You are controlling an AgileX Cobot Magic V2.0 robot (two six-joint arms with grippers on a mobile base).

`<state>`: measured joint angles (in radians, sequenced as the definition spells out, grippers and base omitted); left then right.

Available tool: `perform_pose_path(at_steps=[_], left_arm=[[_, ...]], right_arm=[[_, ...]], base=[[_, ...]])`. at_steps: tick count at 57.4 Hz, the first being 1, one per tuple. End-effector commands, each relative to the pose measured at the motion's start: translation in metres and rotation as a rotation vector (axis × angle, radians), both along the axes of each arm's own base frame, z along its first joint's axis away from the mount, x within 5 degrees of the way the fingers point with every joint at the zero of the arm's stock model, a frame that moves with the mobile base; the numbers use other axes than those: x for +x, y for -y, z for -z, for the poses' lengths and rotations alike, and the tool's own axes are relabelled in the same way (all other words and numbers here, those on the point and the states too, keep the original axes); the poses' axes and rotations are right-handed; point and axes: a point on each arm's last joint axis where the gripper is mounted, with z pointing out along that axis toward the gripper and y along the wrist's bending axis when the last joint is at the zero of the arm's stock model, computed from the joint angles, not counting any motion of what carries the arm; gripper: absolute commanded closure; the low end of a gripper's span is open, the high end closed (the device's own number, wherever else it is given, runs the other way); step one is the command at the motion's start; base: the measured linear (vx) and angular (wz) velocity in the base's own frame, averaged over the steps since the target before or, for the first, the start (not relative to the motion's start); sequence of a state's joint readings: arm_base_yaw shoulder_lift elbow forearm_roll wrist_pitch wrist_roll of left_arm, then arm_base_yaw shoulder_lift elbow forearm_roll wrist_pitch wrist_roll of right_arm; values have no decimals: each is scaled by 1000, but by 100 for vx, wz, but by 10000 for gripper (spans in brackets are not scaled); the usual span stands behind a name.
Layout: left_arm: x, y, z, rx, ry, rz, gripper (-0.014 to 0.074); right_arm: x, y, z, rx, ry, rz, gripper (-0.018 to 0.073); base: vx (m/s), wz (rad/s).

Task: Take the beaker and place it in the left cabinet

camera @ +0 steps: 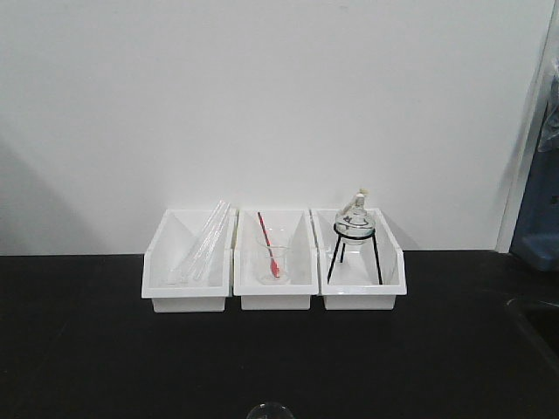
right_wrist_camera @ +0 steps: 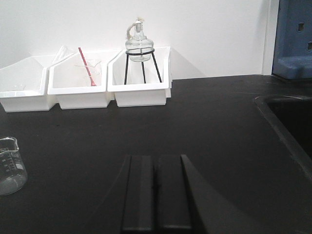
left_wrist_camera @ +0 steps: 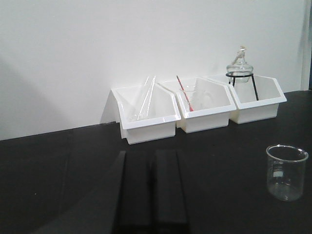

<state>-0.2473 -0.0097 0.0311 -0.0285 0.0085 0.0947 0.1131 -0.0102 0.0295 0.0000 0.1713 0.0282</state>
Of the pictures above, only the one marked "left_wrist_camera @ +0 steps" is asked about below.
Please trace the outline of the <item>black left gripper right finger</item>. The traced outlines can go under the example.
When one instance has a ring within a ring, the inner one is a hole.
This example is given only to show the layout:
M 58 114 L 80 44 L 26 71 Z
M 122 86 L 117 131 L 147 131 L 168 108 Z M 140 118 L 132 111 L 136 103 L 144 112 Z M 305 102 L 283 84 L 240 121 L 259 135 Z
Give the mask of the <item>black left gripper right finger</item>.
M 157 150 L 153 171 L 153 225 L 157 234 L 189 234 L 190 227 L 176 151 Z

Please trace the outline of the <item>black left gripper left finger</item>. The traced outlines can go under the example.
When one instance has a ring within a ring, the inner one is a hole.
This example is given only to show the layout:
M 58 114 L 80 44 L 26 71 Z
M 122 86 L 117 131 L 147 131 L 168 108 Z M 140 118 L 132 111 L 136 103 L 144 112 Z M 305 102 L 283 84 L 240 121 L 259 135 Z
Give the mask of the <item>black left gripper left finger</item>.
M 67 212 L 67 234 L 145 234 L 151 225 L 149 161 L 121 151 L 104 178 Z

